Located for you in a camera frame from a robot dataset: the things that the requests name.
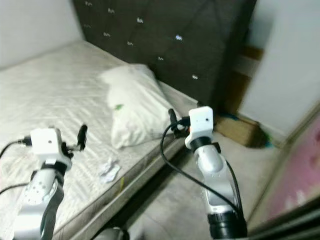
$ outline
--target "dark gray headboard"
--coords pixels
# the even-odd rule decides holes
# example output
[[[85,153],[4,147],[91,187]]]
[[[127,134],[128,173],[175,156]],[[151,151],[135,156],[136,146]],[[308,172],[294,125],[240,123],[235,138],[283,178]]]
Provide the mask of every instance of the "dark gray headboard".
[[[256,0],[73,0],[88,42],[216,108]]]

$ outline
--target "black cable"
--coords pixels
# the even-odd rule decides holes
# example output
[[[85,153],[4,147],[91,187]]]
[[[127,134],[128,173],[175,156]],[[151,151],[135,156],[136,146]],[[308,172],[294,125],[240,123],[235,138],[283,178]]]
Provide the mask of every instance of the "black cable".
[[[234,205],[229,199],[227,199],[225,196],[221,195],[219,192],[213,190],[211,187],[207,186],[206,184],[204,184],[203,182],[197,180],[196,178],[194,178],[193,176],[189,175],[188,173],[186,173],[185,171],[181,170],[180,168],[174,166],[173,164],[171,164],[171,162],[168,161],[168,159],[165,156],[164,153],[164,140],[165,137],[167,135],[167,132],[169,131],[169,129],[171,127],[175,127],[176,125],[178,125],[179,122],[174,122],[171,123],[163,132],[162,134],[162,138],[161,138],[161,142],[160,142],[160,153],[161,156],[164,160],[164,162],[166,164],[168,164],[172,169],[174,169],[175,171],[177,171],[178,173],[182,174],[183,176],[185,176],[186,178],[188,178],[189,180],[193,181],[194,183],[200,185],[201,187],[207,189],[208,191],[210,191],[211,193],[213,193],[214,195],[218,196],[220,199],[222,199],[223,201],[225,201],[227,204],[230,205],[230,207],[232,207],[232,209],[238,214],[241,214],[241,211],[238,209],[238,207],[236,207],[236,205]]]
[[[1,159],[2,155],[5,153],[5,151],[6,151],[11,145],[13,145],[13,144],[19,144],[19,143],[20,143],[19,140],[9,142],[9,143],[2,149],[2,151],[1,151],[1,153],[0,153],[0,159]]]
[[[234,187],[235,187],[235,194],[236,194],[236,198],[237,198],[237,202],[238,202],[238,208],[239,208],[239,211],[240,213],[243,215],[244,214],[244,210],[242,208],[242,202],[241,202],[241,197],[240,197],[240,190],[239,190],[239,185],[238,185],[238,181],[237,181],[237,178],[236,178],[236,175],[235,175],[235,172],[234,170],[232,169],[230,163],[225,160],[230,172],[231,172],[231,175],[232,175],[232,179],[233,179],[233,183],[234,183]]]
[[[18,188],[18,187],[24,187],[24,186],[27,186],[29,183],[28,182],[24,182],[24,183],[20,183],[20,184],[15,184],[15,185],[11,185],[11,186],[8,186],[4,189],[2,189],[0,191],[0,195],[3,194],[5,191],[7,190],[10,190],[10,189],[14,189],[14,188]]]

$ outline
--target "white wall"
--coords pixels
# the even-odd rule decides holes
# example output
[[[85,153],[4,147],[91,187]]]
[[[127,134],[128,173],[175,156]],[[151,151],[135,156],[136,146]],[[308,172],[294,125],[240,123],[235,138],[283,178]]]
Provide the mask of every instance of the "white wall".
[[[320,0],[259,0],[249,43],[265,54],[239,112],[283,140],[320,100]]]
[[[81,38],[69,0],[0,0],[0,68]]]

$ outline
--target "mattress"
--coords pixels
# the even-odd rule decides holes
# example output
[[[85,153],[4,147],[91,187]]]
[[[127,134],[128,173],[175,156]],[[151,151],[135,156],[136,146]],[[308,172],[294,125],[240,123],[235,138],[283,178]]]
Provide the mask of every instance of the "mattress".
[[[112,116],[105,102],[108,86],[97,76],[124,64],[80,41],[0,72],[0,146],[48,126],[59,128],[62,139],[73,144],[81,124],[88,125],[86,149],[75,154],[65,175],[53,239],[90,239],[164,164],[159,139],[123,149],[111,146]],[[183,93],[160,85],[182,115],[196,106]],[[183,145],[182,139],[168,137],[166,153],[172,157]],[[98,166],[111,155],[121,169],[114,181],[101,183]],[[38,167],[31,148],[12,146],[0,161],[0,189],[28,182]],[[13,238],[22,191],[16,188],[0,196],[1,239]]]

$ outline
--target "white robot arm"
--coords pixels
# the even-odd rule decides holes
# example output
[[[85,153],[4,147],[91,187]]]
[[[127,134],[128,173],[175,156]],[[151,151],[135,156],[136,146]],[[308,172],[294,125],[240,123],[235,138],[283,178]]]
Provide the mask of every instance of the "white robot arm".
[[[175,119],[171,116],[172,110],[169,111],[169,114],[171,122],[174,123]],[[231,171],[234,182],[232,181],[228,162],[219,153],[217,144],[213,144],[214,116],[212,108],[203,106],[192,109],[189,111],[189,119],[183,117],[182,120],[175,123],[189,126],[189,135],[185,139],[185,146],[193,151],[197,166],[203,176],[204,184],[202,187],[206,188],[203,188],[202,196],[212,238],[245,238],[247,224],[243,216],[240,194],[236,191],[237,180]],[[181,136],[177,129],[175,129],[175,135]],[[178,169],[178,172],[198,183],[181,169]]]
[[[53,236],[56,213],[64,198],[64,175],[72,166],[73,151],[82,151],[86,144],[87,126],[78,133],[78,143],[67,146],[57,128],[31,132],[34,154],[41,168],[33,172],[24,192],[22,208],[15,220],[15,240],[49,240]]]

